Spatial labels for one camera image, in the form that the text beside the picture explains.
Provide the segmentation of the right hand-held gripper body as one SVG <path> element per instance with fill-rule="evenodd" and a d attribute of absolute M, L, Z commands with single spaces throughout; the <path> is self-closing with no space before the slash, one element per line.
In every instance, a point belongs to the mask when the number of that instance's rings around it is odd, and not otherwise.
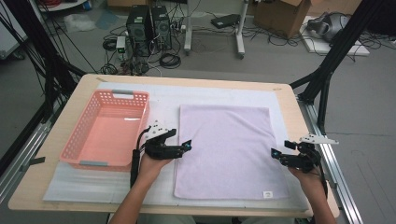
<path fill-rule="evenodd" d="M 309 133 L 302 136 L 300 138 L 300 142 L 297 143 L 297 148 L 295 150 L 299 151 L 298 155 L 282 154 L 279 161 L 284 166 L 299 169 L 304 173 L 309 173 L 316 166 L 320 165 L 321 156 L 319 155 L 319 152 L 315 150 L 315 145 L 319 144 L 338 145 L 339 142 L 324 136 Z"/>

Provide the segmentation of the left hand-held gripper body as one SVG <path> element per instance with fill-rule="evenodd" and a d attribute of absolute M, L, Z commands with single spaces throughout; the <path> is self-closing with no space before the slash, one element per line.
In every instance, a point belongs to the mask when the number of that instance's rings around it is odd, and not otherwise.
<path fill-rule="evenodd" d="M 155 160 L 170 160 L 182 157 L 180 146 L 167 146 L 163 134 L 169 131 L 158 120 L 155 120 L 145 135 L 145 153 Z"/>

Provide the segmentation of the lilac printed towel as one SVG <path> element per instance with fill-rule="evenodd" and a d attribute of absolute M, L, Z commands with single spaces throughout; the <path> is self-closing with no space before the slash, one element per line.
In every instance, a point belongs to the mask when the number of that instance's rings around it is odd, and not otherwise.
<path fill-rule="evenodd" d="M 266 107 L 182 105 L 174 195 L 189 200 L 279 200 L 290 196 Z"/>

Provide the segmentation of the person's right hand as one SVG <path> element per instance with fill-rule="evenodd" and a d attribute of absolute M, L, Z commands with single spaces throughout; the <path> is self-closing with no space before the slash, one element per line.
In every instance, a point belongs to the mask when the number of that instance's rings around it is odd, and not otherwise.
<path fill-rule="evenodd" d="M 324 188 L 321 179 L 316 173 L 304 173 L 295 168 L 289 168 L 289 171 L 299 180 L 303 192 L 306 196 L 309 194 L 323 194 Z"/>

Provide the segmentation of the white foam board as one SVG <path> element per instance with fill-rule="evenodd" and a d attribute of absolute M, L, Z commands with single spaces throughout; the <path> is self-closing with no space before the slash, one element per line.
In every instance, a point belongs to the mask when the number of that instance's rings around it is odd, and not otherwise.
<path fill-rule="evenodd" d="M 300 28 L 300 36 L 308 52 L 327 55 L 331 49 L 330 44 L 317 35 L 315 31 L 306 30 L 307 22 L 311 19 L 311 16 L 304 18 Z M 347 53 L 348 56 L 368 56 L 369 54 L 369 50 L 360 41 L 356 41 L 355 45 Z"/>

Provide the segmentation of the black computer tower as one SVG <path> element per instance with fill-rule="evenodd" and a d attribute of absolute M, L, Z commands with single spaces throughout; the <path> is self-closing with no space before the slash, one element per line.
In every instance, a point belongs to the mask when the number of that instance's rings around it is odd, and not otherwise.
<path fill-rule="evenodd" d="M 157 48 L 168 50 L 172 48 L 170 19 L 165 6 L 151 8 L 153 30 L 157 42 Z"/>
<path fill-rule="evenodd" d="M 153 37 L 149 6 L 133 5 L 126 28 L 134 54 L 141 57 L 149 56 L 149 41 Z"/>

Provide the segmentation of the grey rounded device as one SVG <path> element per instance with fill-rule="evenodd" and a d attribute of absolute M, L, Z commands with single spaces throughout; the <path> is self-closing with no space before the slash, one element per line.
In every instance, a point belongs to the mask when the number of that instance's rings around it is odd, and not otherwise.
<path fill-rule="evenodd" d="M 349 22 L 349 17 L 340 12 L 324 12 L 321 16 L 309 20 L 306 30 L 314 31 L 328 43 L 334 41 L 339 33 L 344 30 Z"/>

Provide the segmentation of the black flat box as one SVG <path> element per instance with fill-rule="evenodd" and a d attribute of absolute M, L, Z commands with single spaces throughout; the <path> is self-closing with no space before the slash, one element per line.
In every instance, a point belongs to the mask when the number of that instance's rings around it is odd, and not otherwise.
<path fill-rule="evenodd" d="M 236 25 L 240 20 L 238 14 L 230 14 L 222 17 L 218 17 L 211 20 L 211 24 L 218 29 Z"/>

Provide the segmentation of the large open cardboard box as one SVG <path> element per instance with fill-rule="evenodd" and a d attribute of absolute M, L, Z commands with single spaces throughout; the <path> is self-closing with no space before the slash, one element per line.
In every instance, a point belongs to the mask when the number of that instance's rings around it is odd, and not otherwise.
<path fill-rule="evenodd" d="M 299 33 L 311 0 L 261 0 L 253 23 L 273 34 L 292 38 Z"/>

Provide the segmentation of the teal floor sheet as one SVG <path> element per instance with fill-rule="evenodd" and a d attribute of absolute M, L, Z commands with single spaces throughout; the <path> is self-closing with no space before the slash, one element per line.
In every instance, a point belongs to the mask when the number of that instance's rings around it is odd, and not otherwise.
<path fill-rule="evenodd" d="M 95 25 L 98 29 L 107 30 L 114 25 L 117 20 L 118 17 L 112 11 L 104 10 Z"/>

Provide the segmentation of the cardboard boxes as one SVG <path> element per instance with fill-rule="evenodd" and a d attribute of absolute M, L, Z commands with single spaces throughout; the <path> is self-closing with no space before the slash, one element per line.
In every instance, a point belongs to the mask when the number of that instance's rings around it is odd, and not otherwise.
<path fill-rule="evenodd" d="M 309 15 L 321 15 L 323 12 L 341 12 L 353 14 L 362 0 L 311 0 Z"/>

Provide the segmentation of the white cabinet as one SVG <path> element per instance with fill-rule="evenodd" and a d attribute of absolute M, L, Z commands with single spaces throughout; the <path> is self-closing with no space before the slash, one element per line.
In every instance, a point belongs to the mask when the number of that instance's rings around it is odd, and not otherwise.
<path fill-rule="evenodd" d="M 6 21 L 11 22 L 13 28 L 21 36 L 22 40 L 27 39 L 27 35 L 11 13 L 8 13 Z M 20 44 L 15 37 L 10 33 L 5 25 L 0 22 L 0 60 L 6 59 L 19 45 Z"/>

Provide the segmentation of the grey metal bracket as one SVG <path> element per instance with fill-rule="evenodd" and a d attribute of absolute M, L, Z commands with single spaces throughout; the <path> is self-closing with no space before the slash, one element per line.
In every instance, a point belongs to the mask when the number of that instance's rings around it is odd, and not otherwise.
<path fill-rule="evenodd" d="M 337 183 L 332 179 L 332 177 L 330 175 L 325 174 L 324 177 L 332 189 L 337 188 Z"/>
<path fill-rule="evenodd" d="M 32 165 L 43 163 L 43 162 L 45 162 L 45 160 L 46 160 L 46 157 L 30 159 L 26 164 L 24 164 L 20 167 L 20 171 L 26 172 Z"/>

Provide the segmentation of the aluminium rail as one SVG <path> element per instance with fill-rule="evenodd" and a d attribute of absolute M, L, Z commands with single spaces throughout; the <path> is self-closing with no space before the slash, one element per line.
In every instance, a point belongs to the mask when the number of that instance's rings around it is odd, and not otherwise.
<path fill-rule="evenodd" d="M 21 172 L 20 167 L 35 158 L 63 109 L 64 105 L 56 104 L 47 115 L 45 107 L 40 106 L 0 159 L 0 204 L 27 172 Z"/>
<path fill-rule="evenodd" d="M 317 125 L 318 112 L 315 107 L 304 103 L 302 100 L 297 100 L 297 102 L 303 113 L 308 131 L 310 133 L 326 137 L 326 134 L 323 134 Z M 319 144 L 318 151 L 321 153 L 322 163 L 326 174 L 330 175 L 337 183 L 337 188 L 332 189 L 330 187 L 329 191 L 332 192 L 335 197 L 337 202 L 336 210 L 340 212 L 340 217 L 346 222 L 346 224 L 363 224 L 361 214 L 350 193 L 343 172 L 333 152 L 332 145 Z"/>

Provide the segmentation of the black metal frame post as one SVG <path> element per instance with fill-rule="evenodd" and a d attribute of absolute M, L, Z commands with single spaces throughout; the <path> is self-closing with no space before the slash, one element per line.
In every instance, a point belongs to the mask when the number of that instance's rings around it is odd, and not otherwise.
<path fill-rule="evenodd" d="M 306 84 L 304 91 L 298 95 L 298 99 L 306 105 L 312 105 L 320 94 L 317 126 L 322 134 L 326 133 L 325 119 L 332 75 L 385 2 L 386 0 L 361 0 L 320 66 L 311 74 L 290 84 L 293 89 Z"/>
<path fill-rule="evenodd" d="M 30 58 L 35 71 L 45 79 L 45 101 L 40 109 L 43 112 L 43 120 L 48 120 L 54 114 L 53 107 L 58 97 L 60 95 L 69 97 L 75 90 L 78 83 L 72 75 L 83 77 L 86 72 L 69 63 L 57 51 L 29 0 L 0 0 L 0 6 L 7 6 L 40 56 L 36 60 L 11 23 L 0 17 L 0 22 Z"/>

